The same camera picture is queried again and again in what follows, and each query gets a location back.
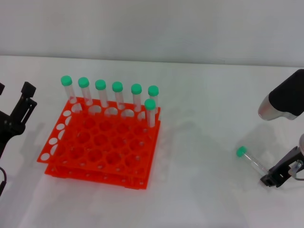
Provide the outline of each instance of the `orange plastic rack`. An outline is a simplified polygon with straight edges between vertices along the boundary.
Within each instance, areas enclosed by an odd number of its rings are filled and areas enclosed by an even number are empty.
[[[155,116],[155,127],[149,128],[145,108],[134,112],[125,103],[118,110],[116,102],[108,108],[93,99],[89,112],[84,99],[67,102],[47,140],[38,162],[48,163],[45,174],[100,183],[146,189],[161,122]]]

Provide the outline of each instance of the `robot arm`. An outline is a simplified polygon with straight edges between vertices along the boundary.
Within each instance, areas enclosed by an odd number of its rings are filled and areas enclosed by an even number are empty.
[[[4,85],[0,83],[0,95],[2,94]],[[22,95],[16,104],[14,110],[10,115],[0,111],[0,158],[3,154],[4,148],[8,141],[15,135],[20,135],[25,130],[25,123],[32,114],[37,103],[31,98],[35,93],[36,88],[30,83],[25,82],[21,90]],[[6,184],[6,173],[0,167],[3,172],[4,181],[0,184],[0,196]]]
[[[294,120],[304,111],[304,69],[296,71],[282,84],[265,97],[258,110],[264,120],[274,120],[285,117]],[[278,164],[272,167],[261,181],[269,187],[280,187],[290,177],[296,178],[296,173],[304,166],[304,134],[299,146],[294,147]]]

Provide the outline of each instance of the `lying test tube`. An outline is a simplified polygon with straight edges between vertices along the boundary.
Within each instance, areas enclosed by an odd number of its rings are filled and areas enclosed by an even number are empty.
[[[78,80],[78,84],[81,88],[82,95],[84,96],[86,106],[91,106],[93,104],[93,100],[90,93],[89,80],[86,77],[81,77]]]
[[[265,176],[268,174],[268,169],[256,159],[245,146],[241,146],[237,150],[237,157],[244,158],[247,163],[249,163],[259,174]]]
[[[66,90],[66,95],[71,104],[75,104],[77,102],[77,98],[74,93],[72,78],[69,75],[65,75],[61,78],[61,84],[64,86]]]
[[[134,111],[140,112],[142,110],[141,93],[142,87],[140,84],[134,84],[131,86],[131,92],[133,94],[133,104],[135,105]]]
[[[144,107],[147,110],[147,121],[148,121],[148,126],[149,127],[154,127],[155,126],[155,101],[152,99],[147,99],[144,102]]]
[[[121,82],[114,82],[112,84],[112,89],[115,92],[117,108],[119,110],[124,109],[123,84]]]
[[[108,96],[106,95],[105,81],[104,80],[97,80],[95,82],[95,87],[98,90],[101,106],[103,108],[107,108],[108,107]]]
[[[155,85],[152,85],[148,88],[148,94],[150,96],[150,99],[154,100],[155,101],[155,104],[156,104],[156,107],[155,107],[155,113],[157,114],[158,113],[158,87],[155,86]]]

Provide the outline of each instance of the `green test tube cap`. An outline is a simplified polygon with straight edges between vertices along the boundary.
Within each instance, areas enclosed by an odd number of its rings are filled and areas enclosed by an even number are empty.
[[[151,111],[151,110],[154,110],[156,108],[156,103],[153,99],[147,99],[144,102],[144,106],[147,110]]]
[[[241,146],[237,150],[237,157],[242,157],[245,153],[247,153],[247,148],[245,146]]]
[[[61,77],[61,84],[63,86],[70,86],[72,84],[72,78],[69,75]]]
[[[112,84],[112,89],[114,92],[121,92],[123,90],[123,84],[121,82],[114,82]]]
[[[150,87],[148,88],[148,94],[149,94],[150,96],[157,96],[158,93],[159,93],[159,91],[158,91],[158,87],[157,87],[157,86],[152,85],[152,86],[150,86]]]
[[[131,92],[132,94],[140,94],[142,92],[142,86],[140,84],[133,84],[131,86]]]
[[[80,88],[86,88],[89,86],[89,79],[87,79],[86,77],[81,77],[79,80],[78,80],[78,85]]]
[[[104,90],[106,88],[106,84],[105,84],[105,81],[104,80],[97,80],[95,82],[95,87],[96,89],[98,90]]]

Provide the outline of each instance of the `white table surface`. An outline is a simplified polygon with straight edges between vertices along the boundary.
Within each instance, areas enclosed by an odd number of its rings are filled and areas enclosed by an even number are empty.
[[[246,145],[267,167],[298,144],[304,115],[265,122],[263,98],[297,68],[123,62],[44,57],[0,57],[5,90],[0,110],[10,113],[24,81],[37,87],[38,105],[21,136],[0,160],[8,184],[0,198],[1,228],[269,228],[303,223],[304,183],[267,188],[235,156]],[[63,75],[157,85],[161,129],[147,190],[58,179],[36,162],[66,102]],[[81,95],[76,86],[77,95]],[[114,94],[108,90],[110,100]]]

